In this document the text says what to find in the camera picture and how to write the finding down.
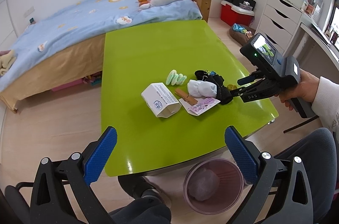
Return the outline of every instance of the white sleeve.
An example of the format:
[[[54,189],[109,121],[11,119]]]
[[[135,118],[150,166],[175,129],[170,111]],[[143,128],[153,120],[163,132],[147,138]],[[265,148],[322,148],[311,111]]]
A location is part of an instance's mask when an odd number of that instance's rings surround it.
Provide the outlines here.
[[[321,77],[312,110],[330,131],[339,131],[339,85]]]

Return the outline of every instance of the person's arm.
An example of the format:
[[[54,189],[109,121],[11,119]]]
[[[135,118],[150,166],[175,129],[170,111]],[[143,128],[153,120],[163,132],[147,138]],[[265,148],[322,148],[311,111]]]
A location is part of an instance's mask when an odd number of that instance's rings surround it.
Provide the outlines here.
[[[300,70],[301,82],[279,94],[282,103],[290,110],[293,107],[287,100],[301,97],[313,103],[312,110],[331,131],[339,131],[339,85],[321,77]]]

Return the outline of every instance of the blue rubber pad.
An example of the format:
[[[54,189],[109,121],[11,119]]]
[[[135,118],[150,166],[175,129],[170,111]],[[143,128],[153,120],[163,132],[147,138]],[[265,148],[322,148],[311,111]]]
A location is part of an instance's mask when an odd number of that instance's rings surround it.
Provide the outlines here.
[[[112,127],[103,137],[84,166],[84,180],[87,185],[98,181],[108,158],[117,144],[117,140],[117,131]]]
[[[258,165],[244,143],[239,139],[239,135],[231,127],[228,127],[225,131],[225,144],[246,182],[255,184],[259,178]]]

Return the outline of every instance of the dark pants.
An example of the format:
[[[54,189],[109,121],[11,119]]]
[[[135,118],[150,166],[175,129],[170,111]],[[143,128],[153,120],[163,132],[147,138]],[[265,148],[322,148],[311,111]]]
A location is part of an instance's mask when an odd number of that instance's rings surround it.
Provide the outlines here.
[[[311,187],[314,223],[328,212],[337,178],[337,155],[333,135],[328,129],[317,129],[275,158],[303,161]],[[110,213],[116,224],[170,224],[171,211],[159,200],[139,198],[126,207]]]

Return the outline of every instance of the green table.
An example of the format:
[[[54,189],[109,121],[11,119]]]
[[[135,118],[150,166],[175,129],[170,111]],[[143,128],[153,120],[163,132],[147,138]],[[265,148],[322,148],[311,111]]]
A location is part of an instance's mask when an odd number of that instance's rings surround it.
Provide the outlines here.
[[[106,34],[101,89],[101,128],[113,126],[118,143],[105,170],[108,176],[146,172],[181,163],[225,146],[225,129],[233,125],[247,136],[278,116],[269,99],[243,103],[235,98],[200,116],[184,108],[157,118],[141,93],[165,82],[176,69],[187,75],[215,71],[224,85],[247,76],[246,68],[205,21],[171,21],[124,28]],[[175,86],[168,87],[174,93]]]

